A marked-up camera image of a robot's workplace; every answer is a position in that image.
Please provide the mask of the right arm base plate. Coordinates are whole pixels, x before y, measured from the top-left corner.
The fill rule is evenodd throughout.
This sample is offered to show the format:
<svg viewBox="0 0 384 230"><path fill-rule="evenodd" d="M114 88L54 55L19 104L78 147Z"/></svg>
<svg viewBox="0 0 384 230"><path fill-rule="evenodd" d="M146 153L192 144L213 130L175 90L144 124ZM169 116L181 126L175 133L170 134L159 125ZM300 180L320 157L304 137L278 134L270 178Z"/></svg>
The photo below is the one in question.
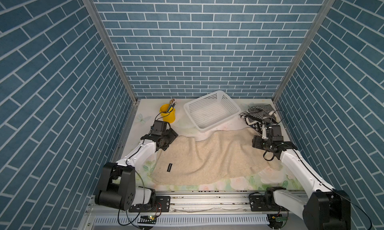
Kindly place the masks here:
<svg viewBox="0 0 384 230"><path fill-rule="evenodd" d="M252 212L285 212L287 211L285 208L275 205L268 204L265 201L265 197L263 194L259 192L254 192L249 194L248 196L250 202L250 208Z"/></svg>

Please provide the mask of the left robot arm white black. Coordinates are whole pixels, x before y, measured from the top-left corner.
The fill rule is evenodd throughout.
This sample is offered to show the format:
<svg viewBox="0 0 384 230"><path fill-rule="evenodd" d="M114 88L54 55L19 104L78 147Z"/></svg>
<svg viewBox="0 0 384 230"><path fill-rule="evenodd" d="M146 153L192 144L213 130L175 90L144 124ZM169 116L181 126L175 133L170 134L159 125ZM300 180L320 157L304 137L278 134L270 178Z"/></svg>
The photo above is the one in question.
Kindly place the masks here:
<svg viewBox="0 0 384 230"><path fill-rule="evenodd" d="M155 120L148 134L127 156L117 162L106 163L101 171L95 203L113 209L149 211L155 207L156 191L145 186L136 186L137 168L159 150L167 150L178 137L170 123Z"/></svg>

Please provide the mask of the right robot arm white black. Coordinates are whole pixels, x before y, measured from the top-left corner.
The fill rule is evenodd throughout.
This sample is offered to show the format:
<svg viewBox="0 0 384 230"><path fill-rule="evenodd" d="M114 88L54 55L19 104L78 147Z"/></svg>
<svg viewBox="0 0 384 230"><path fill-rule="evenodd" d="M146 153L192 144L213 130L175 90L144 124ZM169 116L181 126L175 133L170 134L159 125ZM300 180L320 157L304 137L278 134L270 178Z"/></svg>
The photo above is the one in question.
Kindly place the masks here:
<svg viewBox="0 0 384 230"><path fill-rule="evenodd" d="M351 201L345 191L336 190L303 158L292 142L284 141L279 125L262 126L261 136L254 136L252 146L272 153L300 182L306 197L286 188L270 187L264 194L267 208L283 208L300 217L309 230L351 229Z"/></svg>

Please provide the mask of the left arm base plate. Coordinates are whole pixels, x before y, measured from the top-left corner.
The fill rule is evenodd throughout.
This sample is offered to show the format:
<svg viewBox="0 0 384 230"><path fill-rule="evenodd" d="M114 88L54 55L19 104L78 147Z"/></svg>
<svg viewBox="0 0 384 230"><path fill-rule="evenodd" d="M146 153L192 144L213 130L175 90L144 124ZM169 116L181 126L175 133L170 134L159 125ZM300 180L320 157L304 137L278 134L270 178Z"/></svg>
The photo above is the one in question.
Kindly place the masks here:
<svg viewBox="0 0 384 230"><path fill-rule="evenodd" d="M135 204L129 208L129 213L165 212L168 213L171 205L170 196L151 197L146 204Z"/></svg>

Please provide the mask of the beige knitted scarf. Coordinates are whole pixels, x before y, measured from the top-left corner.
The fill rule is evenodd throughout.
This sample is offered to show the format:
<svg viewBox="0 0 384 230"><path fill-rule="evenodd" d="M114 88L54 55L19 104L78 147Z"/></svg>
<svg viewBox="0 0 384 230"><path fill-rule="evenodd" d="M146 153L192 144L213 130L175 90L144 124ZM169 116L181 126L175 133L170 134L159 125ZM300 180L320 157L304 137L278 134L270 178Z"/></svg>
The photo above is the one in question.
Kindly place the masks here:
<svg viewBox="0 0 384 230"><path fill-rule="evenodd" d="M278 160L266 161L264 150L252 147L258 133L252 128L217 131L197 142L178 136L157 156L151 178L159 185L204 185L255 175L266 168L279 170Z"/></svg>

